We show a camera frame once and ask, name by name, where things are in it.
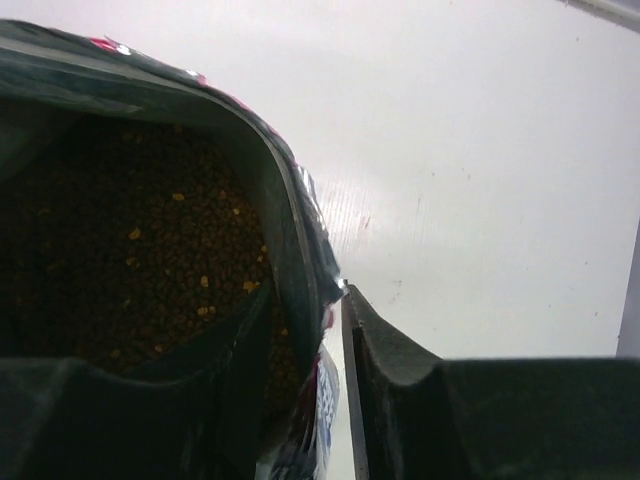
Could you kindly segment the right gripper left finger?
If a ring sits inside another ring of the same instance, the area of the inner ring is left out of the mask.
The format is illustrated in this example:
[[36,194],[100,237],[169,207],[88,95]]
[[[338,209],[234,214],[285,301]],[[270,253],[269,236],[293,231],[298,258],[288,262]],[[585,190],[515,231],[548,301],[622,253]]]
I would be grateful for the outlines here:
[[29,358],[1,335],[5,479],[250,479],[264,406],[272,291],[130,376]]

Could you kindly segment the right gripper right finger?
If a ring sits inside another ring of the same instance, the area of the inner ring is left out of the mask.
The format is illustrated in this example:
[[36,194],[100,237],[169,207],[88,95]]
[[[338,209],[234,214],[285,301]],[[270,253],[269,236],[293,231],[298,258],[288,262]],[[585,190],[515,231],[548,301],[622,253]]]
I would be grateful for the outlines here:
[[341,305],[359,479],[635,479],[635,359],[446,360]]

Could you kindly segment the pet food bag pink white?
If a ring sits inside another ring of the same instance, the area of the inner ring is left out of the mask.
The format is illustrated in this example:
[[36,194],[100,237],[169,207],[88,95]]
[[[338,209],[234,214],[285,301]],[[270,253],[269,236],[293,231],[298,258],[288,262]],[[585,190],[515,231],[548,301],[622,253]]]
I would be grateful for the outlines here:
[[187,127],[230,155],[274,272],[265,286],[269,349],[250,479],[325,478],[338,386],[322,339],[344,283],[307,171],[258,115],[195,72],[108,38],[3,20],[1,185],[88,118]]

